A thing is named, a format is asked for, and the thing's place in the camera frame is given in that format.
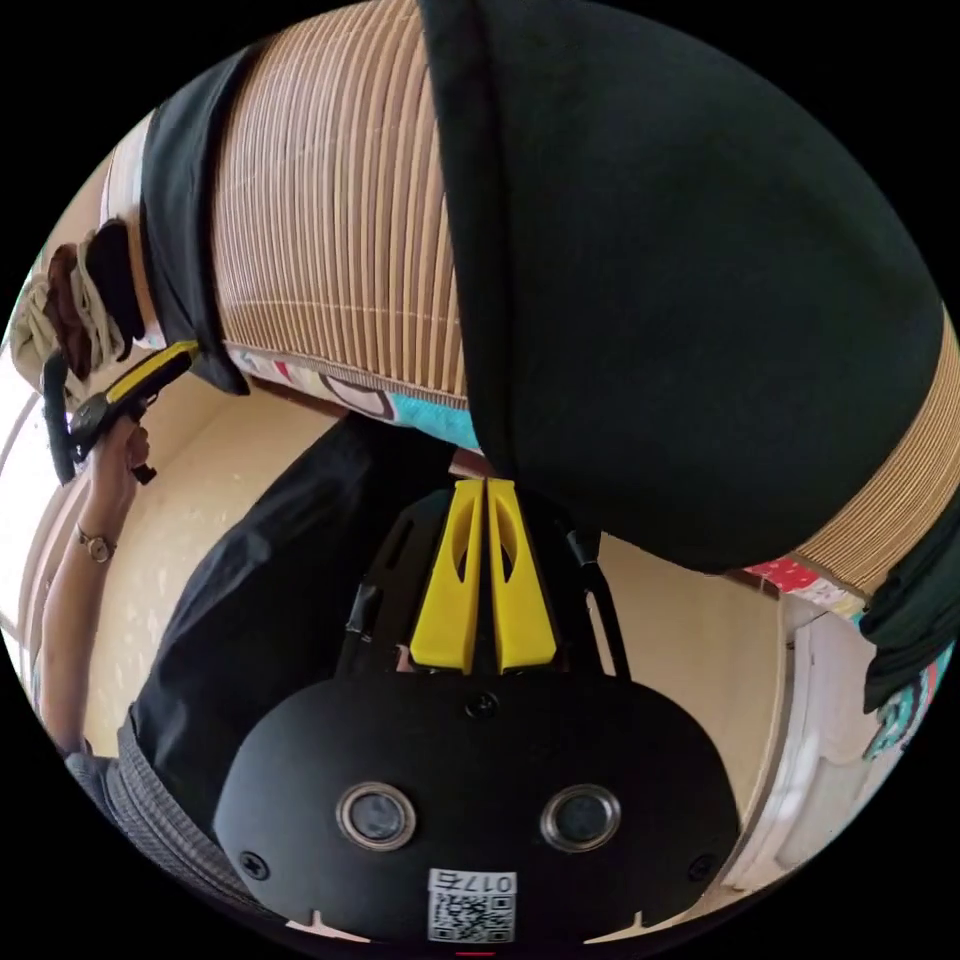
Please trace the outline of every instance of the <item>window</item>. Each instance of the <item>window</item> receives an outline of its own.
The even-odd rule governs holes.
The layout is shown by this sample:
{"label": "window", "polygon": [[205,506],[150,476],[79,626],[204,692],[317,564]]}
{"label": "window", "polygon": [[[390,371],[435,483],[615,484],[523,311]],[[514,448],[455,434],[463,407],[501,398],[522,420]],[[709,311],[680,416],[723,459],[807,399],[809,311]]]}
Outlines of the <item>window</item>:
{"label": "window", "polygon": [[43,404],[17,373],[9,337],[0,345],[0,630],[21,682],[29,685],[20,598],[38,538],[59,502]]}

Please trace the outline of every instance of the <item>teal fabric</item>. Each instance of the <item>teal fabric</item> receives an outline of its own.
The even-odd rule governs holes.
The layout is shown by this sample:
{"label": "teal fabric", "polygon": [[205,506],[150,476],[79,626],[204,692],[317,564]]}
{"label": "teal fabric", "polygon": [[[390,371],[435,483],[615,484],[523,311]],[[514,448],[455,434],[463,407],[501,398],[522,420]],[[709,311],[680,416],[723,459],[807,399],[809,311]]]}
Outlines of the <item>teal fabric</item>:
{"label": "teal fabric", "polygon": [[390,401],[397,412],[397,423],[414,427],[438,440],[455,443],[466,450],[479,450],[480,444],[473,431],[473,421],[468,410],[454,410],[452,407],[416,397],[405,397],[399,393],[391,394]]}

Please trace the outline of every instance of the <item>yellow tool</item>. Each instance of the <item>yellow tool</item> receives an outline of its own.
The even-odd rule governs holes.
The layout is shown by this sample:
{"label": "yellow tool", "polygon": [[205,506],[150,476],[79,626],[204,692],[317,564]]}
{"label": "yellow tool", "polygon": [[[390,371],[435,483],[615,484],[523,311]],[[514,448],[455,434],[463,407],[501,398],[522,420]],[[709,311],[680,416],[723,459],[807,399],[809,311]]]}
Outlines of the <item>yellow tool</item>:
{"label": "yellow tool", "polygon": [[[86,460],[100,438],[121,417],[139,423],[160,391],[186,373],[199,353],[196,340],[158,350],[131,367],[106,390],[84,400],[68,422],[64,399],[67,361],[59,351],[54,352],[43,367],[42,392],[50,452],[60,483],[66,485],[73,480],[77,464]],[[142,484],[156,476],[156,471],[146,464],[133,472]]]}

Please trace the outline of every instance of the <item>person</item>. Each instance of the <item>person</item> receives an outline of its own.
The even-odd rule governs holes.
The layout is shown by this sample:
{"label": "person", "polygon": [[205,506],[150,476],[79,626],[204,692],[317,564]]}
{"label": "person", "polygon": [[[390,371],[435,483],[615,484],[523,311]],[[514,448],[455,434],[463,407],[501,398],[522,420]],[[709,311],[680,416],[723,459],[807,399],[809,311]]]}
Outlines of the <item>person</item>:
{"label": "person", "polygon": [[[91,454],[76,533],[44,610],[41,722],[87,796],[141,854],[275,940],[313,938],[285,930],[296,925],[253,900],[218,846],[212,822],[224,779],[263,716],[332,675],[367,564],[405,506],[454,482],[455,450],[352,413],[325,432],[191,575],[116,757],[96,756],[83,730],[104,586],[149,438],[123,419]],[[319,918],[311,932],[336,933]]]}

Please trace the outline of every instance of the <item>hand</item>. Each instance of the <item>hand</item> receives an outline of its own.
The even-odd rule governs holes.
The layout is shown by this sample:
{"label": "hand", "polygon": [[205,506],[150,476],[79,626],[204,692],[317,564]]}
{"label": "hand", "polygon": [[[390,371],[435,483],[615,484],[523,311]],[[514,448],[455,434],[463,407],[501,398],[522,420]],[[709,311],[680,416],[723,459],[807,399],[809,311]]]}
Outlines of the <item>hand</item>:
{"label": "hand", "polygon": [[132,471],[150,456],[147,431],[129,417],[122,417],[90,456],[90,505],[105,519],[122,523],[137,495]]}

